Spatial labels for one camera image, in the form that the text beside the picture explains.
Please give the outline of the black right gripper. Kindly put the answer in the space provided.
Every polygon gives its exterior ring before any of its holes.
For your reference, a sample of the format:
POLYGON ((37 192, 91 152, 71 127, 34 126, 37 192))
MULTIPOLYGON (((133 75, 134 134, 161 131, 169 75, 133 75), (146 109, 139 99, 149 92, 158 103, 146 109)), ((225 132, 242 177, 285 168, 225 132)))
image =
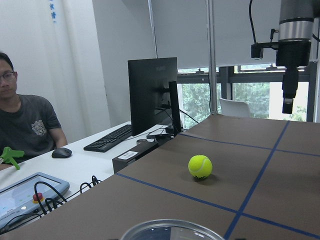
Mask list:
POLYGON ((310 61, 310 41, 280 41, 276 53, 276 66, 287 67, 282 79, 282 113, 292 114, 294 98, 298 89, 299 71, 310 61))

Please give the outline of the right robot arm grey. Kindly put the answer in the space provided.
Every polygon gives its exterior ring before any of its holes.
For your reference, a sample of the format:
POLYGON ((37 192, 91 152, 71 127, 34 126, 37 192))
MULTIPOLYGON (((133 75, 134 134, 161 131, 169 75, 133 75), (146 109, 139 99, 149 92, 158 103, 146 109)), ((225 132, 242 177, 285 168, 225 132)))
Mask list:
POLYGON ((309 64, 314 19, 311 0, 281 1, 276 66, 285 67, 282 79, 284 114, 291 114, 293 110, 299 82, 298 67, 309 64))

